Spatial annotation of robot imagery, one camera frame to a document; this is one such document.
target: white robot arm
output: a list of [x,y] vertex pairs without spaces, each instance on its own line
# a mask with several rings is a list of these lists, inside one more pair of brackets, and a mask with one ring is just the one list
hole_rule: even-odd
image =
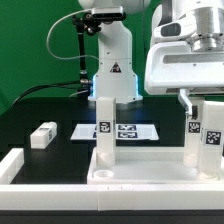
[[192,116],[188,94],[224,91],[224,0],[164,0],[152,27],[145,90],[179,94]]
[[151,0],[79,0],[84,9],[122,6],[127,14],[141,12]]
[[116,97],[121,105],[141,101],[137,75],[132,69],[132,34],[121,20],[125,14],[143,11],[150,0],[79,0],[79,3],[85,9],[92,9],[86,15],[87,20],[99,22],[99,70],[93,78],[89,101],[94,103],[102,96]]

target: green wall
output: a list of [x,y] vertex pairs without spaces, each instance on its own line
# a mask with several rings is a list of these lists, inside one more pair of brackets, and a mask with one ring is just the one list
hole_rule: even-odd
[[[139,75],[140,93],[143,95],[146,60],[143,39],[148,48],[152,11],[159,2],[155,0],[151,3],[144,14],[145,19],[142,14],[136,14],[128,16],[124,22],[133,33],[134,71]],[[79,61],[54,59],[48,54],[45,41],[56,20],[80,9],[78,0],[0,1],[0,114],[19,94],[32,86],[79,78]],[[56,28],[51,47],[61,56],[78,55],[76,31],[71,20]],[[97,37],[87,36],[86,47],[87,54],[97,55]],[[87,65],[90,74],[97,71],[96,60],[87,59]],[[71,93],[70,90],[49,89],[30,96],[69,96]]]

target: warning label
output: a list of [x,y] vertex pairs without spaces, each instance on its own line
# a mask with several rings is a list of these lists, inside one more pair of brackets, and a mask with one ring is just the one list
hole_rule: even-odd
[[114,66],[113,66],[113,68],[110,70],[110,72],[112,72],[112,73],[121,73],[121,69],[120,69],[120,67],[119,67],[119,65],[118,65],[117,62],[114,64]]

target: white paper sheet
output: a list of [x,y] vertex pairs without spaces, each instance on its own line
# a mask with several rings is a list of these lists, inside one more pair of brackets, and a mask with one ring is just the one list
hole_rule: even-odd
[[[95,124],[78,124],[71,140],[94,140],[96,135]],[[159,137],[153,124],[116,124],[116,139],[158,140]]]

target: black tabletop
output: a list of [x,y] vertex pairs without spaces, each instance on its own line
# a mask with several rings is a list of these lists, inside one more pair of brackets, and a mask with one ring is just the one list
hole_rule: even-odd
[[[30,134],[55,121],[58,134],[45,150],[31,150]],[[85,184],[95,141],[71,141],[77,124],[95,124],[96,110],[78,98],[31,98],[0,116],[0,153],[24,148],[25,164],[12,184]],[[117,110],[117,123],[154,124],[159,141],[117,141],[120,146],[183,146],[185,113],[175,97],[145,98]],[[0,211],[0,223],[220,224],[224,211]]]
[[[119,109],[117,123],[154,124],[159,141],[117,141],[120,146],[183,146],[185,114],[174,97],[145,98],[142,105]],[[45,150],[30,148],[30,134],[43,122],[57,123],[57,136]],[[32,98],[0,117],[0,152],[22,147],[25,164],[13,184],[85,184],[93,141],[71,141],[77,124],[95,124],[96,108],[85,99]]]

